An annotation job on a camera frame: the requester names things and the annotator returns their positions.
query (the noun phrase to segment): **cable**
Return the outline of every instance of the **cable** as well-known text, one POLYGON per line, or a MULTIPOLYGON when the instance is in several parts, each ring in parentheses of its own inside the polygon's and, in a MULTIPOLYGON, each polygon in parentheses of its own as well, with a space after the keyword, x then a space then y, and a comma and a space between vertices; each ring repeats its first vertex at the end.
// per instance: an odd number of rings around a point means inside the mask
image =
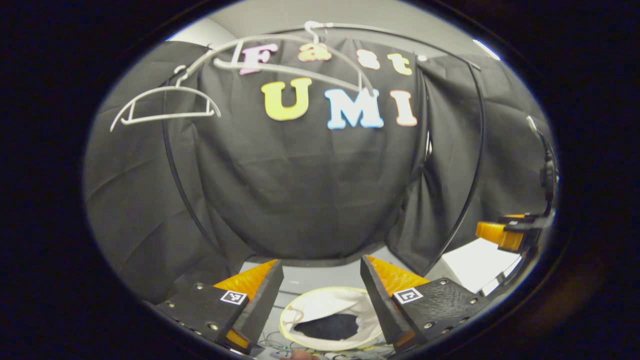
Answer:
MULTIPOLYGON (((168 86, 170 82, 171 82, 171 78, 168 79, 167 81, 165 81, 163 86, 168 86)), ((164 97, 163 97, 163 100, 162 100, 162 113, 163 114, 164 114, 164 111, 165 111, 165 108, 164 108, 165 103, 166 103, 166 92, 164 93, 164 97)), ((202 224, 198 220, 198 217, 196 216, 195 211, 193 211, 193 207, 191 207, 191 203, 190 203, 189 199, 187 198, 186 193, 184 192, 184 188, 182 187, 182 182, 180 181, 180 176, 178 175, 178 170, 175 167, 175 161, 173 160, 173 151, 171 150, 171 143, 169 141, 169 132, 167 130, 166 121, 167 121, 167 119, 164 119, 162 121, 162 132, 163 132, 163 138, 164 138, 164 148, 166 149, 166 157, 167 157, 167 160, 169 161, 169 167, 171 168, 171 173, 173 175, 173 181, 175 182, 175 185, 178 188, 178 192, 180 193, 180 197, 182 198, 182 202, 184 203, 184 206, 187 208, 187 211, 189 212, 189 215, 191 216, 191 219, 193 219, 193 222, 196 224, 196 226, 198 227, 198 230, 200 230, 200 233, 205 238, 205 240, 209 243, 209 245, 211 245, 213 247, 213 249, 215 251, 217 251, 218 254, 220 254, 220 257, 222 258, 221 262, 224 264, 225 269, 227 270, 227 273, 228 273, 227 277, 230 277, 230 276, 232 276, 234 274, 234 272, 233 272, 233 270, 231 268, 231 265, 227 261, 227 258, 223 255, 224 253, 222 252, 222 249, 220 248, 220 246, 217 243, 214 243, 213 240, 209 237, 209 235, 205 231, 204 227, 202 226, 202 224)))
POLYGON ((480 145, 479 145, 479 150, 478 150, 478 159, 477 159, 477 163, 476 163, 476 171, 474 172, 474 177, 473 180, 471 180, 471 189, 469 189, 469 193, 467 194, 467 199, 465 201, 465 204, 462 206, 462 210, 460 211, 460 215, 458 215, 458 220, 456 221, 456 223, 453 225, 453 228, 451 229, 451 232, 449 233, 449 236, 447 238, 447 241, 445 241, 444 246, 442 246, 442 248, 438 251, 438 255, 435 257, 435 260, 432 261, 425 270, 420 272, 420 276, 425 276, 432 268, 434 265, 436 265, 436 263, 438 262, 438 259, 440 259, 440 257, 442 256, 442 254, 445 252, 445 250, 447 250, 447 247, 449 246, 449 244, 451 243, 451 241, 453 240, 453 238, 456 236, 456 233, 458 232, 458 229, 460 228, 460 225, 462 225, 462 221, 464 221, 467 212, 469 210, 469 206, 471 205, 471 201, 474 198, 474 195, 476 194, 476 188, 478 186, 478 181, 480 179, 480 168, 482 167, 482 155, 483 155, 483 149, 484 149, 484 138, 485 138, 485 133, 486 133, 486 124, 485 124, 485 114, 484 114, 484 97, 482 95, 482 90, 480 89, 480 84, 478 83, 478 80, 476 78, 476 74, 473 71, 473 68, 471 67, 471 65, 469 63, 467 63, 467 67, 469 68, 469 71, 471 72, 471 77, 474 80, 474 83, 476 84, 476 91, 478 94, 478 100, 480 102, 480 145))

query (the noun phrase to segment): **ceiling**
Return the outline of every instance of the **ceiling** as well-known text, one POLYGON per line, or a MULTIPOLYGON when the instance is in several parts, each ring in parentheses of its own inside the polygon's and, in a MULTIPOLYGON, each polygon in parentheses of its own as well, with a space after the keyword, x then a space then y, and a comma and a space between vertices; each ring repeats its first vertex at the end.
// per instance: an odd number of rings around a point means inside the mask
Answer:
POLYGON ((385 28, 454 54, 487 53, 448 22, 396 0, 244 0, 209 16, 237 38, 302 26, 308 20, 385 28))

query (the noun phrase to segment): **gray floor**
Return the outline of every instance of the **gray floor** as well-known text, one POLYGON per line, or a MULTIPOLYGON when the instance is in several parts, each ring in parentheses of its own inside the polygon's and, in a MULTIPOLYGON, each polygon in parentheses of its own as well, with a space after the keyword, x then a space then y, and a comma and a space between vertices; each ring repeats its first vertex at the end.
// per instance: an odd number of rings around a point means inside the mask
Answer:
MULTIPOLYGON (((383 247, 376 252, 370 254, 374 258, 386 261, 391 263, 399 268, 409 270, 402 262, 395 257, 391 252, 389 252, 387 247, 383 247)), ((241 272, 249 270, 255 266, 260 264, 257 263, 245 263, 241 269, 241 272)), ((280 321, 280 315, 284 308, 289 305, 296 297, 300 295, 319 288, 326 288, 329 286, 349 286, 353 288, 364 289, 364 283, 360 278, 360 260, 356 260, 350 264, 342 265, 342 266, 334 266, 330 268, 302 268, 302 267, 293 267, 293 266, 283 266, 284 272, 284 280, 282 281, 282 285, 280 286, 280 291, 278 292, 278 297, 276 298, 275 303, 273 304, 273 308, 271 309, 271 314, 267 320, 267 323, 264 326, 264 334, 271 334, 269 336, 269 340, 274 343, 281 343, 285 346, 289 346, 291 341, 284 338, 279 333, 278 323, 280 321)), ((376 343, 379 341, 383 341, 384 337, 380 335, 376 341, 372 341, 371 343, 376 343)), ((391 348, 381 349, 385 350, 387 353, 391 350, 391 348)), ((265 351, 256 356, 256 359, 259 360, 273 360, 274 357, 271 357, 271 353, 278 351, 281 349, 267 348, 265 351)), ((286 353, 280 353, 281 356, 286 356, 286 353)), ((376 356, 376 354, 358 354, 358 357, 361 359, 380 359, 380 356, 376 356)))

